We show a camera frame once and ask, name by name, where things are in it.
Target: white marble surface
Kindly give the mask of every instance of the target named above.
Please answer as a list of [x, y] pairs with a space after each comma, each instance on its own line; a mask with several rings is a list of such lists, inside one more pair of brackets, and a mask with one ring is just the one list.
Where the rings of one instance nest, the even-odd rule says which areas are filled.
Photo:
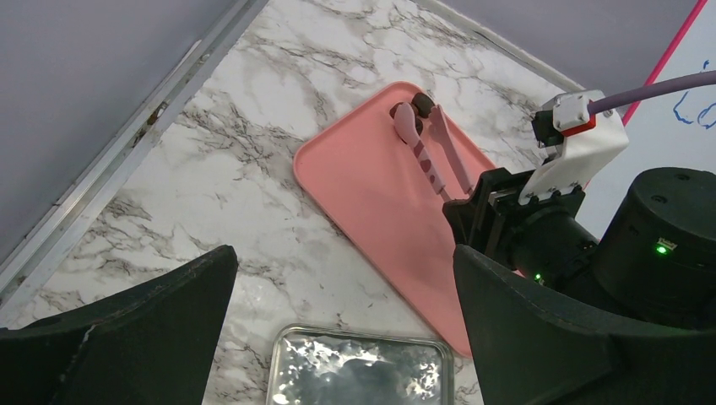
[[[385, 85], [429, 89], [498, 165], [541, 161], [529, 114], [559, 90], [410, 0], [272, 0], [16, 327], [150, 280], [214, 246], [240, 260], [205, 403], [263, 404], [294, 322], [432, 332], [296, 184], [296, 149]], [[482, 403], [460, 359], [456, 403]]]

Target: metal tray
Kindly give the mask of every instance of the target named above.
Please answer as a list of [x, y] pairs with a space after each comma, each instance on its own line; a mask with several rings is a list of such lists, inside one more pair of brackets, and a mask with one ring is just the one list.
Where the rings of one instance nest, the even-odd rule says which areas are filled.
[[453, 354], [430, 339], [291, 325], [276, 338], [267, 405], [448, 405]]

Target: purple cable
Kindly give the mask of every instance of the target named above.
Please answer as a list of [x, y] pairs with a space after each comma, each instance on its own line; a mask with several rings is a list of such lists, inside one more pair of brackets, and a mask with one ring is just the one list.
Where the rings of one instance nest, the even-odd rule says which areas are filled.
[[637, 101], [651, 99], [659, 95], [667, 95], [695, 87], [709, 86], [716, 84], [716, 70], [711, 72], [694, 73], [680, 78], [672, 78], [663, 82], [650, 84], [649, 86], [631, 89], [623, 93], [617, 93], [604, 97], [604, 99], [596, 100], [587, 106], [589, 114], [599, 114], [607, 110], [611, 110], [623, 105], [629, 105]]

